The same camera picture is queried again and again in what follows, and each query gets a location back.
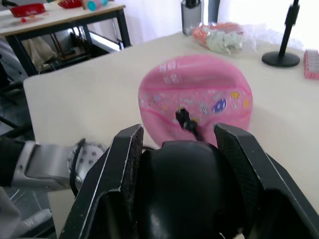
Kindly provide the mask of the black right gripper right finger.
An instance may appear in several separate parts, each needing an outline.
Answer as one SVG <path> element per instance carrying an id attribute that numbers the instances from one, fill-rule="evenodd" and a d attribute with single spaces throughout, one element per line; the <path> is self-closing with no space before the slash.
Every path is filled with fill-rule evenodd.
<path id="1" fill-rule="evenodd" d="M 249 132 L 219 123 L 218 149 L 239 183 L 246 239 L 317 239 L 319 216 L 287 170 Z"/>

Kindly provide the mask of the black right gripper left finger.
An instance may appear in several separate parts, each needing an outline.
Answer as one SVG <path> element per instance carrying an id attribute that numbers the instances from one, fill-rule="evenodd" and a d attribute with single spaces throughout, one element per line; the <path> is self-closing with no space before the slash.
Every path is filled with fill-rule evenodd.
<path id="1" fill-rule="evenodd" d="M 89 170 L 61 239 L 137 239 L 133 211 L 144 128 L 121 130 Z"/>

